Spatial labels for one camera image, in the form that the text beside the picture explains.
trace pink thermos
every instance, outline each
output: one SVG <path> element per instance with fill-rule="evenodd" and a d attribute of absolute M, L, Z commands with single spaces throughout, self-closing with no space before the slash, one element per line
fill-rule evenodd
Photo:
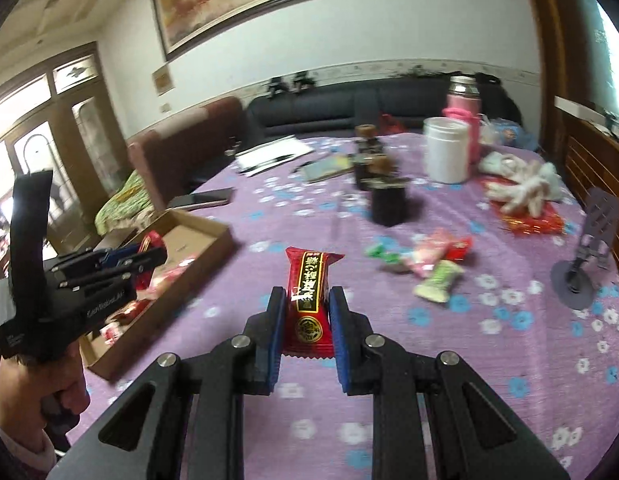
<path fill-rule="evenodd" d="M 469 76 L 452 76 L 443 115 L 469 123 L 469 161 L 480 160 L 480 93 L 476 80 Z"/>

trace sofa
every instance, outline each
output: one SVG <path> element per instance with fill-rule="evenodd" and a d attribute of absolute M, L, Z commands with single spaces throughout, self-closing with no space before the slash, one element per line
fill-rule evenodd
<path fill-rule="evenodd" d="M 242 142 L 246 132 L 241 102 L 223 98 L 187 108 L 131 137 L 129 160 L 161 212 L 171 199 L 192 192 L 230 164 L 225 150 Z"/>
<path fill-rule="evenodd" d="M 259 97 L 247 108 L 246 146 L 282 136 L 352 137 L 358 124 L 391 115 L 409 130 L 439 116 L 446 107 L 449 77 L 393 78 L 320 86 L 301 94 Z M 522 124 L 521 112 L 499 84 L 478 84 L 483 113 Z"/>
<path fill-rule="evenodd" d="M 521 112 L 499 85 L 479 84 L 483 112 L 521 124 Z M 178 112 L 129 141 L 129 158 L 156 211 L 204 184 L 232 161 L 225 150 L 259 146 L 279 137 L 353 137 L 358 124 L 390 114 L 407 129 L 439 116 L 449 77 L 366 80 L 320 86 L 301 94 L 254 99 L 246 110 L 228 97 Z"/>

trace metal screw head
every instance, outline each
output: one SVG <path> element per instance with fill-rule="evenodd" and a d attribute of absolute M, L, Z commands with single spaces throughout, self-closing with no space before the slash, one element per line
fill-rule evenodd
<path fill-rule="evenodd" d="M 385 344 L 385 338 L 380 334 L 368 335 L 365 338 L 365 345 L 370 348 L 380 348 Z"/>
<path fill-rule="evenodd" d="M 171 352 L 166 352 L 158 356 L 158 359 L 156 359 L 156 361 L 158 362 L 159 365 L 161 365 L 161 367 L 167 368 L 175 364 L 177 359 L 178 358 L 176 357 L 176 354 L 172 354 Z"/>
<path fill-rule="evenodd" d="M 239 334 L 237 336 L 234 336 L 234 338 L 231 340 L 231 346 L 233 346 L 234 348 L 246 348 L 251 342 L 252 340 L 249 338 L 249 336 L 246 336 L 245 334 Z"/>
<path fill-rule="evenodd" d="M 441 354 L 441 361 L 444 365 L 453 366 L 461 362 L 461 358 L 456 352 L 446 351 Z"/>

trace table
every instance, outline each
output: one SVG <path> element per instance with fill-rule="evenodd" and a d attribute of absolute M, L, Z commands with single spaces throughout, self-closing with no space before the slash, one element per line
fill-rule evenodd
<path fill-rule="evenodd" d="M 567 189 L 556 208 L 562 236 L 515 237 L 485 202 L 480 183 L 442 186 L 422 168 L 424 138 L 384 137 L 412 179 L 409 222 L 369 222 L 368 199 L 350 175 L 313 185 L 290 171 L 328 150 L 353 151 L 352 139 L 316 139 L 316 151 L 246 178 L 227 168 L 202 189 L 236 187 L 227 206 L 197 214 L 232 225 L 238 254 L 188 304 L 146 355 L 116 384 L 87 372 L 92 404 L 70 434 L 75 440 L 162 352 L 183 358 L 208 352 L 241 333 L 248 316 L 266 308 L 272 286 L 286 286 L 285 248 L 345 254 L 329 283 L 345 288 L 350 308 L 408 351 L 459 352 L 554 452 L 574 480 L 597 465 L 619 431 L 619 277 L 587 264 L 597 299 L 586 312 L 561 305 L 549 272 L 574 256 L 584 213 Z M 522 158 L 531 152 L 506 150 Z M 365 256 L 378 242 L 411 248 L 437 227 L 474 237 L 473 257 L 448 306 L 413 295 L 416 279 L 379 270 Z M 271 397 L 244 400 L 244 468 L 250 480 L 366 480 L 371 474 L 371 397 L 346 397 L 333 360 L 285 357 Z"/>

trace ceiling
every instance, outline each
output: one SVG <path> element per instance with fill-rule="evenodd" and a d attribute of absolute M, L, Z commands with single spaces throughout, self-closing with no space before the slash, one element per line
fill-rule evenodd
<path fill-rule="evenodd" d="M 19 0 L 0 28 L 0 69 L 37 48 L 96 31 L 123 0 Z"/>

